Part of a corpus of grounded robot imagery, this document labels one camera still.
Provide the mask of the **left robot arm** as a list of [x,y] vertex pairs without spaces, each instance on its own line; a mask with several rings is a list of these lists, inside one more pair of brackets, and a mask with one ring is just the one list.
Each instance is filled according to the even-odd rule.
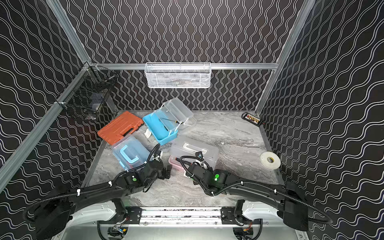
[[121,199],[147,192],[156,180],[169,179],[171,170],[172,166],[165,167],[159,161],[150,161],[139,170],[119,173],[112,181],[70,189],[37,201],[26,207],[23,219],[35,227],[38,240],[46,240],[59,234],[74,220],[76,212],[95,204],[112,202],[115,206],[112,217],[122,220],[127,211]]

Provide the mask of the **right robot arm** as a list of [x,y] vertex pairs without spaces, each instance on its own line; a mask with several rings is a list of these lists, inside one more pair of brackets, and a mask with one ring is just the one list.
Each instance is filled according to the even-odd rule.
[[286,226],[303,232],[309,229],[310,222],[333,223],[327,213],[307,203],[293,183],[271,185],[244,179],[228,171],[214,170],[199,160],[187,163],[183,158],[177,158],[177,161],[186,171],[186,176],[199,185],[207,196],[226,194],[262,202],[275,208],[277,216]]

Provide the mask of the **light blue front toolbox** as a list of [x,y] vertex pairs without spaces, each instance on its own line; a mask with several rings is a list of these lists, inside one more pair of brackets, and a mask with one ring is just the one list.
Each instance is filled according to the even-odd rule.
[[150,152],[134,136],[125,136],[112,145],[112,151],[119,164],[128,171],[143,165]]

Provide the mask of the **pink toolbox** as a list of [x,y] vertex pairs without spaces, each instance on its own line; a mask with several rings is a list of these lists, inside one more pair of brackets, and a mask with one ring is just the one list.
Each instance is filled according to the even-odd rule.
[[208,163],[213,169],[216,168],[219,157],[219,149],[215,146],[208,145],[185,136],[180,136],[173,140],[169,164],[171,164],[174,169],[183,171],[184,169],[181,166],[181,163],[178,162],[176,158],[181,156],[194,156],[197,152],[202,152],[206,163]]

